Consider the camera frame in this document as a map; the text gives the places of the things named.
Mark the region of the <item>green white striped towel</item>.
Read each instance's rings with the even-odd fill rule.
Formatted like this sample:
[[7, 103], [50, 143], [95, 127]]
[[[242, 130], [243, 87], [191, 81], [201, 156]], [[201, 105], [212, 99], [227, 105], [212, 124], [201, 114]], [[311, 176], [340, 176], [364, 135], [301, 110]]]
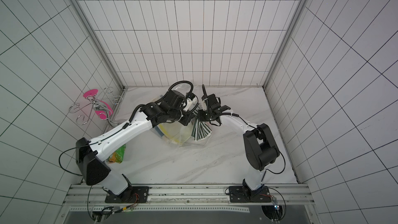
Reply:
[[191, 137], [195, 142], [206, 141], [211, 135], [212, 130], [207, 122], [199, 121], [198, 119], [194, 120]]

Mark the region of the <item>clear plastic vacuum bag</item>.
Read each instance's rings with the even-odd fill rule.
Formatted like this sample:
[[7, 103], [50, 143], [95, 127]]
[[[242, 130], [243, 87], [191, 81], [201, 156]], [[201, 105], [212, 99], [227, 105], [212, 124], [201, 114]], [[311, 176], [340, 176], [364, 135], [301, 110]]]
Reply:
[[212, 136], [205, 110], [193, 89], [192, 82], [176, 82], [155, 102], [141, 108], [159, 136], [175, 146], [203, 147]]

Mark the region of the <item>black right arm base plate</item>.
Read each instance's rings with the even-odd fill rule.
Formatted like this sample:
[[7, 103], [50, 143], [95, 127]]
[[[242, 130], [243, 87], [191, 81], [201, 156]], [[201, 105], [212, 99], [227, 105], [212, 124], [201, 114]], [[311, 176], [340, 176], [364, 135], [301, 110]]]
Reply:
[[242, 185], [228, 187], [227, 195], [231, 203], [271, 203], [269, 188], [260, 184], [256, 190], [251, 190], [243, 180]]

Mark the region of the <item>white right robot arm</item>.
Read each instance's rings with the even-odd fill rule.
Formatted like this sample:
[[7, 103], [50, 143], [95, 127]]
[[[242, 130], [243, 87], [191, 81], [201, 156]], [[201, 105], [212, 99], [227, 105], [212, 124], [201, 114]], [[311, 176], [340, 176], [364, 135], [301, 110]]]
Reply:
[[263, 189], [263, 179], [268, 171], [267, 167], [273, 164], [281, 155], [269, 126], [250, 124], [231, 108], [222, 105], [221, 99], [215, 94], [203, 92], [202, 101], [205, 109], [199, 111], [199, 119], [211, 125], [225, 125], [243, 138], [247, 161], [251, 169], [243, 180], [243, 189], [249, 195], [254, 195]]

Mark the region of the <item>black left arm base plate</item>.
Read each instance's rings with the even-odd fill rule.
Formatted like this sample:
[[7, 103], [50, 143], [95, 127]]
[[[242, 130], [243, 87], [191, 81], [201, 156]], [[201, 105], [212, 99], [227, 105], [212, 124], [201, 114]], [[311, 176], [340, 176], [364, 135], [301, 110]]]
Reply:
[[125, 181], [127, 182], [127, 188], [119, 195], [115, 195], [110, 190], [107, 190], [107, 197], [105, 199], [105, 203], [129, 203], [129, 204], [138, 204], [138, 203], [146, 203], [149, 195], [149, 187], [148, 186], [133, 186], [129, 179], [122, 174]]

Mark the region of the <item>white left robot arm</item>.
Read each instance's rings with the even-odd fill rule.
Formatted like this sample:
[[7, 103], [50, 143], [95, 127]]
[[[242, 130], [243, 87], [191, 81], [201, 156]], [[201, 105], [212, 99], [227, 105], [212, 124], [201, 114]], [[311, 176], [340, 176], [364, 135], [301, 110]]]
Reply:
[[194, 93], [182, 94], [170, 89], [155, 102], [136, 106], [130, 118], [112, 130], [91, 140], [78, 140], [76, 164], [86, 184], [100, 185], [116, 196], [125, 193], [130, 183], [107, 165], [107, 159], [118, 148], [159, 124], [179, 122], [188, 125], [198, 104]]

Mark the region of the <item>blue and beige towel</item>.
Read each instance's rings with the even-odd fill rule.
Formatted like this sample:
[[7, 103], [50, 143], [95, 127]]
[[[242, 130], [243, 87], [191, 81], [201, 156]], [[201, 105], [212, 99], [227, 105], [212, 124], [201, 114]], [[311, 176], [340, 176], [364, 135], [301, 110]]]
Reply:
[[[154, 102], [160, 103], [160, 101], [162, 100], [162, 98], [165, 96], [165, 94], [160, 95], [159, 99], [154, 100]], [[166, 134], [164, 133], [164, 123], [160, 123], [158, 124], [156, 127], [154, 127], [154, 131], [156, 132], [156, 134], [163, 140], [167, 141], [168, 137], [166, 136]]]

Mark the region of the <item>pale yellow towel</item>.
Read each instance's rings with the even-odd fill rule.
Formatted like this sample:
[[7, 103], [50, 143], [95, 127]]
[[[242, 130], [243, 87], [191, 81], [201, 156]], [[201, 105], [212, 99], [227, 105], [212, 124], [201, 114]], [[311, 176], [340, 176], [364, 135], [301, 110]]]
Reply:
[[182, 145], [191, 138], [193, 124], [189, 123], [187, 126], [179, 122], [164, 123], [164, 133], [168, 137], [167, 142]]

